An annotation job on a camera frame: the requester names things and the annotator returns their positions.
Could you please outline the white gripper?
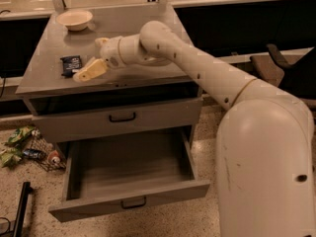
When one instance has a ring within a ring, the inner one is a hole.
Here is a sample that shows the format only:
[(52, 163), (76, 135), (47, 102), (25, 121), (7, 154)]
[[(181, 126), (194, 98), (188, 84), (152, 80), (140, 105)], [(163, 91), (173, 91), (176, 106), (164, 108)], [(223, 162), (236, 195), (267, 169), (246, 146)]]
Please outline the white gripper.
[(111, 68), (124, 68), (125, 64), (119, 54), (119, 43), (121, 37), (116, 38), (97, 38), (95, 44), (100, 48), (101, 58), (91, 58), (88, 63), (79, 69), (74, 75), (75, 82), (86, 82), (105, 74), (108, 66)]

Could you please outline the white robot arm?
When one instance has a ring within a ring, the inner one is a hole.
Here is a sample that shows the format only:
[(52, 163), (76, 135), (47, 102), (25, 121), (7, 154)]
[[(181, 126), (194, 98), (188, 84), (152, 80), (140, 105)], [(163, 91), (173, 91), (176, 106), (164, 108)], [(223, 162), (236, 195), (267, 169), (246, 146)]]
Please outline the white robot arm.
[(184, 42), (158, 21), (97, 44), (100, 56), (76, 81), (167, 59), (225, 109), (216, 140), (222, 237), (316, 237), (314, 122), (300, 99)]

